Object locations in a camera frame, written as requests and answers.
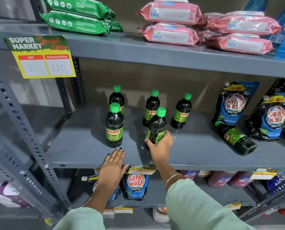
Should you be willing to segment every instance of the hand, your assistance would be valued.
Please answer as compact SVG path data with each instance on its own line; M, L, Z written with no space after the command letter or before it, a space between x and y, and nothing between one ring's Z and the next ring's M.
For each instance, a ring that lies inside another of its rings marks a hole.
M169 151L172 145L172 136L168 130L166 130L166 135L157 144L153 144L148 139L145 139L144 141L150 149L155 165L161 161L168 162Z
M112 155L108 154L104 160L104 163L99 172L98 186L102 186L110 192L114 193L115 189L118 187L118 184L125 174L126 169L129 165L125 165L121 168L125 151L122 151L122 148L119 150L114 150Z

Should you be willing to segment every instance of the green bottle cap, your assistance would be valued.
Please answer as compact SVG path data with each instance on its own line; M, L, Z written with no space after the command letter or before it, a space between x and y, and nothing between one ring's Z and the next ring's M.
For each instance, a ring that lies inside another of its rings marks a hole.
M121 92L121 86L119 86L119 85L114 85L114 92L116 92L116 93Z
M113 113L118 113L120 111L120 104L117 103L117 102L113 102L110 105L110 111L113 112Z
M184 95L184 99L186 99L186 100L190 100L191 99L191 93L185 93L185 95Z
M215 122L215 126L218 127L218 125L221 124L220 121Z
M166 109L163 108L163 107L159 107L159 108L157 109L156 115L157 115L158 117L165 117L165 115L166 115Z
M158 96L158 90L157 89L152 89L152 96L157 97Z

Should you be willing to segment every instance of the light green sleeve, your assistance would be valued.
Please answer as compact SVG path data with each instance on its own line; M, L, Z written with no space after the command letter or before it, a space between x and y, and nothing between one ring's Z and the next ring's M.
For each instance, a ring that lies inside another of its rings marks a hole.
M105 230L103 216L89 207L70 210L53 230Z
M172 230L255 230L190 179L178 180L169 188L166 207Z

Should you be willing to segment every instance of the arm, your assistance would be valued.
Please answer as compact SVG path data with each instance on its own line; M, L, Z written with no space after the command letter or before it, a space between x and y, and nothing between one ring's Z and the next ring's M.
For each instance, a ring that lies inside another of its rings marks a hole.
M145 140L163 182L177 173L168 164L172 137L169 131L157 144ZM166 207L171 229L254 230L201 190L194 181L176 175L167 183Z
M53 230L104 230L102 213L129 165L121 168L125 151L120 148L108 154L99 172L98 186L87 202L70 210Z

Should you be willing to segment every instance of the special offer sign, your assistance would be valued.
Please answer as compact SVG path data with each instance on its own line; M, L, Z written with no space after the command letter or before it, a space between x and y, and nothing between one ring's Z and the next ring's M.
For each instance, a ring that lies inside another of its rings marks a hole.
M68 43L62 35L4 38L23 78L76 77Z

